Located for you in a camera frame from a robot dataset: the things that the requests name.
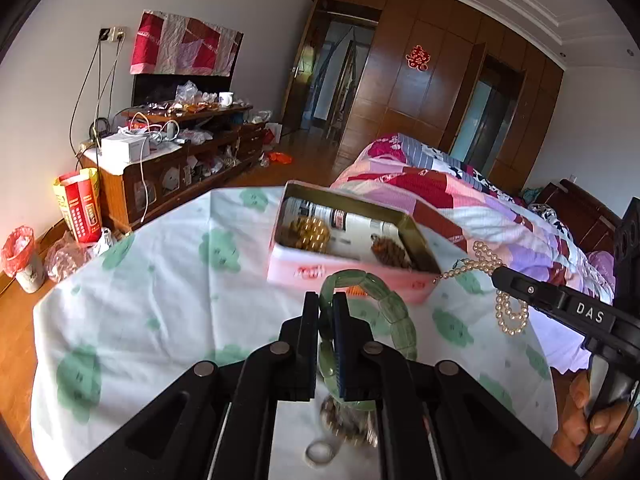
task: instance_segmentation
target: pink tin box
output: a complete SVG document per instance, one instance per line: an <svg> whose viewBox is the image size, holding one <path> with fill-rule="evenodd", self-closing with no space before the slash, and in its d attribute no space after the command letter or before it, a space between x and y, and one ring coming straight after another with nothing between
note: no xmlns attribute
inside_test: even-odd
<svg viewBox="0 0 640 480"><path fill-rule="evenodd" d="M345 229L344 224L350 221L347 214L366 217L375 226L386 226L387 231L391 230L399 237L399 242L404 245L414 269L418 270L383 266L375 261L373 256L353 259L303 251L284 245L287 229L283 228L283 225L287 225L292 204L295 204L296 210L302 210L305 216L316 216L314 207L320 206L325 215L329 210L332 233L336 229ZM271 235L267 281L320 292L322 282L327 276L345 269L361 269L375 274L409 304L423 302L435 287L433 280L440 274L433 253L414 219L404 211L324 187L296 181L287 182Z"/></svg>

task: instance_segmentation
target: pink floral bedding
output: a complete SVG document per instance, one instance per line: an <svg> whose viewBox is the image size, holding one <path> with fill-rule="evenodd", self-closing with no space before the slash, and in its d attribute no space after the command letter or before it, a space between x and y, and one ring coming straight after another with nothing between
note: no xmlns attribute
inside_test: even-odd
<svg viewBox="0 0 640 480"><path fill-rule="evenodd" d="M611 303L611 286L566 235L477 171L444 157L410 137L388 135L367 146L332 187L407 211L473 258L473 243L482 240L511 269ZM588 366L582 336L533 310L531 322L543 349L545 335L556 340L545 349L551 366L561 372Z"/></svg>

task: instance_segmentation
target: yellow bag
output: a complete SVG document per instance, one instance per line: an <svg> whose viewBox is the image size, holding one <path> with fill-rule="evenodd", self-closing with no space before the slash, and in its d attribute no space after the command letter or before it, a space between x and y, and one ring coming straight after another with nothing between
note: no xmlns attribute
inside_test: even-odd
<svg viewBox="0 0 640 480"><path fill-rule="evenodd" d="M102 235L98 170L84 168L61 175L53 183L53 192L76 241L97 242Z"/></svg>

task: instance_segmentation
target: wooden headboard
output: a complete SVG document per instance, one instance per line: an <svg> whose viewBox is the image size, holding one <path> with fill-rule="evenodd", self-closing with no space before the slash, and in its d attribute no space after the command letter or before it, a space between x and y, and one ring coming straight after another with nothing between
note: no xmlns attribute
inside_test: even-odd
<svg viewBox="0 0 640 480"><path fill-rule="evenodd" d="M622 220L602 202L573 182L562 179L548 184L535 203L548 204L558 213L574 237L574 243L587 254L607 251L613 254L613 233Z"/></svg>

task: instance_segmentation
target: doorway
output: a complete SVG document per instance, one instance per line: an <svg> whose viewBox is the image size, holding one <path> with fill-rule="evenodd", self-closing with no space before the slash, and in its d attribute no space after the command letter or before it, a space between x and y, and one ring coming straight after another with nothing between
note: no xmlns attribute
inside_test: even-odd
<svg viewBox="0 0 640 480"><path fill-rule="evenodd" d="M314 3L290 74L283 135L306 130L340 142L375 34L379 11L372 11L331 0Z"/></svg>
<svg viewBox="0 0 640 480"><path fill-rule="evenodd" d="M451 156L488 174L507 135L523 76L486 56Z"/></svg>

